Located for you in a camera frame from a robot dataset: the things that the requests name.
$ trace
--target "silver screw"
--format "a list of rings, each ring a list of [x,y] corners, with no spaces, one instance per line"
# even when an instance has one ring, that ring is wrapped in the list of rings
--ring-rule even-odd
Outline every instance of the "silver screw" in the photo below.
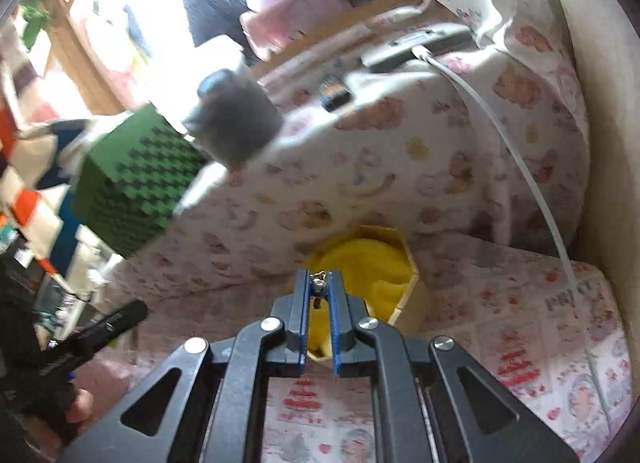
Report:
[[[453,338],[445,337],[444,335],[440,335],[433,340],[433,345],[440,351],[451,351],[454,344]]]
[[[191,337],[184,343],[184,350],[192,355],[202,353],[207,348],[207,341],[202,337]]]
[[[267,317],[262,322],[260,322],[260,327],[265,331],[276,331],[276,329],[278,329],[281,325],[282,322],[278,317]]]
[[[373,317],[361,318],[358,321],[358,326],[362,329],[375,329],[378,327],[378,319]]]

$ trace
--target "green plant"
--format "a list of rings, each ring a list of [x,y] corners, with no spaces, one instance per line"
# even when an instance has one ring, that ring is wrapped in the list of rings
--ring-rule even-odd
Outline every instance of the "green plant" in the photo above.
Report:
[[[41,30],[46,30],[51,22],[51,15],[44,9],[43,0],[20,0],[22,18],[27,23],[22,32],[22,42],[30,52]]]

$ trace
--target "green textured block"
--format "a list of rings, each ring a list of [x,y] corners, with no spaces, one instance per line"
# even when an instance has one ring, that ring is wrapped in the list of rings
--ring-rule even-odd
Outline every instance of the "green textured block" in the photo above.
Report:
[[[148,104],[91,148],[73,211],[108,246],[129,257],[165,230],[205,162]]]

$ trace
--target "yellow towel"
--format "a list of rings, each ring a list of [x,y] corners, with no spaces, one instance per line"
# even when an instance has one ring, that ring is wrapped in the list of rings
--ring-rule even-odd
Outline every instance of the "yellow towel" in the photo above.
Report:
[[[351,239],[324,255],[311,255],[311,273],[339,269],[344,289],[362,297],[369,315],[388,321],[414,274],[402,250],[376,239]],[[311,310],[308,350],[331,356],[328,305]]]

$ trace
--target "dark blue fabric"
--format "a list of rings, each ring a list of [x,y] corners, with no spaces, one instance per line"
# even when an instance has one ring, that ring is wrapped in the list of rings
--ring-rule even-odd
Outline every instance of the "dark blue fabric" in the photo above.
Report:
[[[63,277],[66,277],[66,273],[69,271],[71,260],[78,245],[76,232],[80,226],[80,220],[71,210],[73,198],[73,193],[68,190],[62,200],[62,204],[60,204],[58,215],[62,219],[62,229],[49,255],[49,262]]]
[[[39,182],[36,183],[36,189],[38,190],[69,183],[69,177],[62,174],[62,169],[58,164],[58,159],[60,157],[60,152],[73,140],[78,138],[78,135],[84,131],[84,125],[76,129],[60,129],[60,126],[52,124],[50,131],[52,135],[56,135],[58,137],[56,156],[52,160],[49,170],[47,170],[42,178],[40,178]]]
[[[4,169],[6,169],[7,161],[4,157],[4,153],[0,153],[0,176],[4,174]]]

